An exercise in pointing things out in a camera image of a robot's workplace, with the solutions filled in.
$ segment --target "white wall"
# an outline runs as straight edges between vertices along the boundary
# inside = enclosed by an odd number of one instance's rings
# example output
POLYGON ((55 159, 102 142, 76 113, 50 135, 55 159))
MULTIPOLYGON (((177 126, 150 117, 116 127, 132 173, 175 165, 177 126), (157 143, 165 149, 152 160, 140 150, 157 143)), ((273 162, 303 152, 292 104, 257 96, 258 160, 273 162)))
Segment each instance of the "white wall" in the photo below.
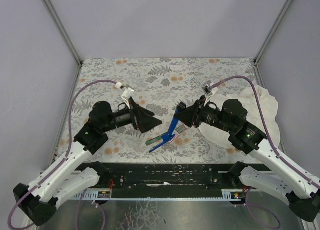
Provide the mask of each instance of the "white wall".
MULTIPOLYGON (((41 0, 0 0, 0 229, 13 188, 45 169, 77 64, 41 0)), ((15 225, 24 217, 19 209, 15 225)))
POLYGON ((320 176, 320 0, 296 0, 260 63, 288 154, 320 176))
POLYGON ((286 0, 52 0, 82 58, 255 57, 286 0))

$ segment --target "metal floor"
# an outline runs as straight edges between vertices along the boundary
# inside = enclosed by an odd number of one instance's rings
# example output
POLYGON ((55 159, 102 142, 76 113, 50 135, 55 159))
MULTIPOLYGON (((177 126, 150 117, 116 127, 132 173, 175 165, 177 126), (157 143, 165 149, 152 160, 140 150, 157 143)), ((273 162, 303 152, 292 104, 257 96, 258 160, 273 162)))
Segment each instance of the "metal floor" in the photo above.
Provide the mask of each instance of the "metal floor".
MULTIPOLYGON (((270 208, 281 220, 281 230, 303 230, 301 220, 289 207, 263 192, 251 192, 250 203, 270 208)), ((65 202, 45 225, 37 230, 76 230, 78 201, 65 202)), ((249 214, 247 207, 234 207, 230 202, 209 201, 109 201, 105 230, 267 230, 249 214)), ((265 224, 277 226, 269 213, 253 208, 265 224)), ((82 202, 80 230, 100 230, 103 216, 99 208, 82 202)))

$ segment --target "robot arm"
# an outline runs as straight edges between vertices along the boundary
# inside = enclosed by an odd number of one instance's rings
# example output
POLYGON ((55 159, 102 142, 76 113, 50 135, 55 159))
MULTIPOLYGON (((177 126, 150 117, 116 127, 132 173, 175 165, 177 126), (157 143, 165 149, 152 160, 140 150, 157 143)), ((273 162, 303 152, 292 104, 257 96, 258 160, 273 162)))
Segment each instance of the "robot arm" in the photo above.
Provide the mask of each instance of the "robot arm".
POLYGON ((28 185, 19 183, 14 188, 15 199, 19 201, 36 187, 19 207, 37 226, 47 222, 57 208, 76 193, 96 185, 99 181, 108 182, 109 171, 99 162, 93 163, 75 178, 69 178, 81 163, 107 142, 107 131, 132 124, 135 129, 144 133, 162 124, 161 120, 153 117, 153 112, 136 104, 130 92, 133 90, 128 88, 122 95, 124 103, 118 106, 117 112, 112 111, 108 102, 97 102, 89 114, 89 121, 75 135, 69 154, 60 156, 28 185))
POLYGON ((266 134, 246 120, 248 112, 237 99, 224 102, 222 110, 212 102, 205 105, 205 101, 203 95, 193 106, 176 113, 174 117, 189 127, 197 128, 201 123, 206 123, 229 132, 232 145, 264 163, 280 178, 260 173, 242 162, 237 162, 230 172, 239 175, 243 184, 281 199, 289 204, 296 215, 312 222, 320 210, 320 178, 303 169, 283 152, 274 150, 266 134), (299 172, 304 173, 310 181, 299 172))

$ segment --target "cable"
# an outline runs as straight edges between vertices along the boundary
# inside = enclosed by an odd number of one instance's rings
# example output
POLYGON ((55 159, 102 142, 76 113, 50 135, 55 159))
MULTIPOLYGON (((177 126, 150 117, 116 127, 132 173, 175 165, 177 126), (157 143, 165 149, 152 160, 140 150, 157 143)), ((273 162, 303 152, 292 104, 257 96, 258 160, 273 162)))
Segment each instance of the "cable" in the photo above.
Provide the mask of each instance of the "cable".
MULTIPOLYGON (((76 213, 75 213, 75 227, 76 227, 76 230, 80 230, 79 228, 79 223, 78 223, 78 220, 79 220, 79 212, 80 212, 80 203, 81 203, 81 200, 82 198, 84 197, 84 195, 86 194, 86 191, 87 189, 84 190, 84 192, 81 194, 81 197, 80 197, 80 200, 78 202, 78 206, 76 208, 76 213)), ((105 228, 105 225, 106 225, 106 213, 103 209, 103 207, 100 205, 100 204, 96 204, 96 206, 98 206, 101 211, 102 211, 102 215, 103 215, 103 223, 102 223, 102 227, 101 227, 101 230, 103 230, 105 228)))
POLYGON ((61 160, 60 163, 57 164, 57 166, 52 169, 46 176, 44 176, 43 179, 41 179, 38 183, 38 186, 34 186, 33 188, 31 188, 25 195, 23 195, 21 197, 21 199, 19 199, 17 201, 17 203, 14 205, 14 207, 11 209, 10 213, 9 213, 9 216, 8 216, 8 221, 7 221, 7 224, 8 224, 8 227, 12 230, 25 230, 25 229, 28 229, 30 228, 31 226, 34 225, 34 223, 28 225, 28 226, 25 226, 25 227, 22 227, 22 228, 16 228, 12 225, 12 216, 14 214, 14 212, 16 211, 16 209, 18 208, 18 206, 22 203, 22 201, 24 199, 26 199, 26 197, 28 197, 37 187, 39 187, 45 180, 47 180, 64 162, 65 160, 67 159, 69 153, 70 153, 70 150, 71 150, 71 145, 72 145, 72 129, 71 129, 71 113, 72 113, 72 108, 73 108, 73 105, 76 101, 76 98, 80 95, 80 93, 82 91, 84 91, 85 89, 87 89, 89 86, 93 85, 93 84, 98 84, 98 83, 102 83, 102 82, 108 82, 108 83, 112 83, 112 84, 116 84, 116 82, 112 81, 112 80, 108 80, 108 79, 102 79, 102 80, 97 80, 97 81, 94 81, 94 82, 91 82, 90 84, 87 84, 85 87, 81 88, 78 93, 73 97, 73 99, 71 100, 71 103, 70 103, 70 107, 69 107, 69 112, 68 112, 68 128, 69 128, 69 146, 68 146, 68 149, 65 153, 65 157, 61 160))
POLYGON ((245 186, 243 187, 243 189, 242 189, 242 192, 243 192, 243 193, 245 193, 245 192, 246 192, 246 190, 247 190, 247 188, 248 188, 248 186, 247 186, 247 185, 245 185, 245 186))
POLYGON ((110 183, 110 198, 111 198, 112 187, 113 187, 113 185, 114 185, 114 181, 111 179, 111 180, 109 180, 109 183, 110 183))
POLYGON ((249 213, 251 214, 251 216, 252 216, 258 223, 260 223, 261 225, 263 225, 264 227, 266 227, 266 228, 268 228, 268 229, 279 229, 279 228, 281 228, 281 225, 282 225, 282 224, 281 224, 281 221, 280 221, 280 219, 278 218, 278 216, 277 216, 274 212, 272 212, 270 209, 268 209, 268 208, 266 208, 266 207, 263 207, 263 206, 260 206, 260 205, 257 205, 257 204, 249 204, 248 198, 249 198, 249 193, 250 193, 250 191, 251 191, 252 189, 253 189, 253 187, 249 188, 249 190, 247 191, 247 193, 246 193, 246 195, 245 195, 245 204, 246 204, 246 207, 248 208, 248 211, 249 211, 249 213), (270 214, 272 214, 272 215, 275 217, 275 219, 278 221, 279 225, 278 225, 277 227, 271 227, 271 226, 269 226, 269 225, 264 224, 263 222, 261 222, 259 219, 257 219, 257 218, 254 216, 254 214, 252 213, 250 207, 255 207, 255 208, 263 209, 263 210, 269 212, 270 214))
POLYGON ((318 189, 320 189, 320 185, 317 184, 316 182, 312 181, 311 178, 309 178, 307 175, 305 175, 303 172, 301 172, 299 169, 297 169, 295 166, 293 166, 291 163, 289 163, 283 156, 280 155, 280 152, 278 151, 278 149, 276 148, 275 144, 273 143, 272 139, 271 139, 271 135, 269 133, 269 130, 267 128, 267 124, 266 124, 266 121, 265 121, 265 118, 264 118, 264 115, 262 113, 262 109, 261 109, 261 106, 260 106, 260 102, 259 102, 259 97, 258 97, 258 94, 257 94, 257 91, 255 89, 255 86, 254 84, 252 83, 252 81, 248 78, 248 77, 245 77, 245 76, 241 76, 241 75, 236 75, 236 76, 232 76, 232 77, 229 77, 227 79, 224 79, 222 81, 219 81, 218 83, 210 86, 210 90, 211 89, 214 89, 216 87, 218 87, 219 85, 231 80, 231 79, 236 79, 236 78, 240 78, 240 79, 245 79, 246 81, 248 81, 253 89, 253 92, 254 92, 254 96, 255 96, 255 99, 256 99, 256 103, 258 105, 258 109, 259 109, 259 113, 260 113, 260 116, 261 116, 261 119, 262 119, 262 124, 263 124, 263 127, 264 127, 264 130, 265 130, 265 133, 268 137, 268 140, 270 142, 270 145, 272 146, 272 149, 274 150, 274 152, 276 153, 276 155, 285 163, 287 164, 292 170, 294 170, 295 172, 297 172, 301 177, 303 177, 304 179, 306 179, 309 183, 311 183, 312 185, 316 186, 318 189))

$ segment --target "floral tablecloth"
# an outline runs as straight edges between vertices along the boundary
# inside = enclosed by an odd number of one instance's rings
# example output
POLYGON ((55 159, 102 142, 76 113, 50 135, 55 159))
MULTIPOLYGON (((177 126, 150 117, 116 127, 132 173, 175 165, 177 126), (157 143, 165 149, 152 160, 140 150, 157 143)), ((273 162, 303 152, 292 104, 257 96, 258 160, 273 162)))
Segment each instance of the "floral tablecloth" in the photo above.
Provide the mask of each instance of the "floral tablecloth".
MULTIPOLYGON (((95 80, 121 81, 135 90, 134 100, 155 113, 163 121, 152 131, 142 134, 132 126, 109 131, 104 146, 89 159, 101 162, 131 163, 234 163, 256 160, 237 149, 225 149, 208 141, 196 128, 184 131, 172 143, 149 153, 145 142, 168 130, 176 105, 183 101, 190 106, 203 93, 201 85, 208 80, 217 82, 234 75, 244 75, 255 81, 248 58, 141 58, 86 59, 80 73, 77 91, 95 80)), ((249 83, 231 80, 220 86, 219 93, 240 92, 249 83)), ((99 83, 86 89, 72 109, 72 130, 77 133, 88 121, 92 106, 108 101, 113 111, 122 103, 122 90, 109 83, 99 83)), ((68 148, 68 126, 56 151, 61 155, 68 148)))

